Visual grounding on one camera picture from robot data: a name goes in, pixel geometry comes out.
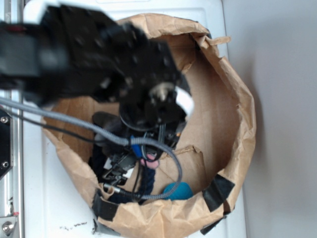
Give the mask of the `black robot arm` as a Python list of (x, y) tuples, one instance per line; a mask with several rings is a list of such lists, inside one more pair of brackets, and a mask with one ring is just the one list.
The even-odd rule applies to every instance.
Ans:
[(0, 87), (40, 107), (81, 96), (119, 102), (130, 134), (104, 133), (95, 144), (147, 145), (157, 154), (176, 146), (191, 114), (179, 101), (190, 89), (167, 42), (68, 5), (46, 7), (38, 24), (1, 23)]

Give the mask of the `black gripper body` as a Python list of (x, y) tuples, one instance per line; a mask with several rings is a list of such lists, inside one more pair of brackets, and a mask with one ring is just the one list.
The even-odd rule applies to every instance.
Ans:
[[(118, 136), (155, 139), (175, 148), (193, 110), (189, 86), (166, 83), (152, 89), (144, 104), (122, 104), (117, 116), (103, 112), (102, 127)], [(137, 163), (140, 167), (151, 163), (149, 168), (155, 170), (163, 154), (151, 145), (122, 148), (112, 142), (102, 143), (102, 152), (106, 156), (102, 178), (114, 186), (125, 185)]]

